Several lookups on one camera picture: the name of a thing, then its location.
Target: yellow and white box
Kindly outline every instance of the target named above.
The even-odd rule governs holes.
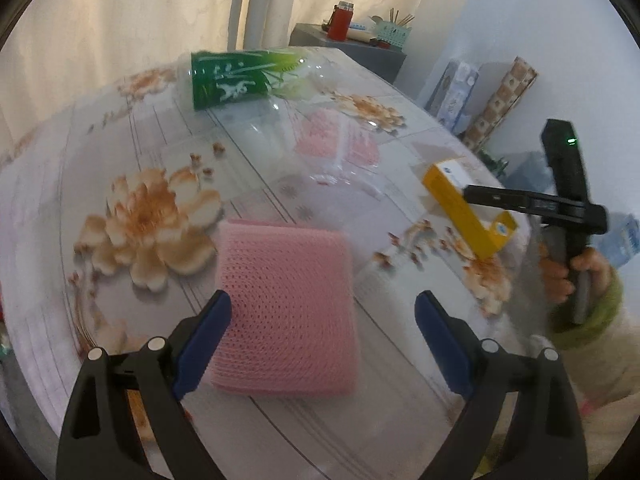
[[[496,208],[470,205],[462,197],[466,186],[482,186],[461,164],[450,158],[434,164],[422,183],[440,203],[476,256],[484,260],[503,248],[518,225],[508,211],[496,214]]]

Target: red thermos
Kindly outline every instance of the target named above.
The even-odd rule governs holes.
[[[353,4],[349,2],[340,2],[334,8],[331,16],[329,31],[327,36],[330,40],[344,41],[347,39],[347,31],[353,17]]]

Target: pink towel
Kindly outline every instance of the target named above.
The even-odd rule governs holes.
[[[358,343],[351,255],[340,233],[231,220],[220,225],[216,286],[231,325],[209,364],[238,394],[351,393]]]

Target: curtain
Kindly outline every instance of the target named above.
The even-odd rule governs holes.
[[[116,79],[198,49],[275,47],[339,0],[33,0],[0,51],[0,153]],[[349,0],[355,19],[420,0]]]

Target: floral tablecloth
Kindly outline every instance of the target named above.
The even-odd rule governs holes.
[[[357,392],[253,398],[203,383],[184,400],[196,430],[230,479],[271,471],[274,478],[417,478],[423,471],[449,431],[452,397],[415,326],[414,299],[430,288],[479,336],[490,335],[529,229],[518,216],[508,249],[475,261],[420,180],[430,164],[462,156],[476,178],[497,182],[392,86],[340,51],[321,54],[341,73],[336,109],[348,101],[375,142],[381,193],[320,186],[289,164],[281,139],[299,127],[292,103],[271,97],[194,112],[175,98],[171,67],[76,101],[2,168],[6,323],[57,433],[88,346],[129,351],[200,311],[216,288],[220,218],[292,222],[342,230],[350,241],[362,352]],[[149,236],[156,242],[147,244]]]

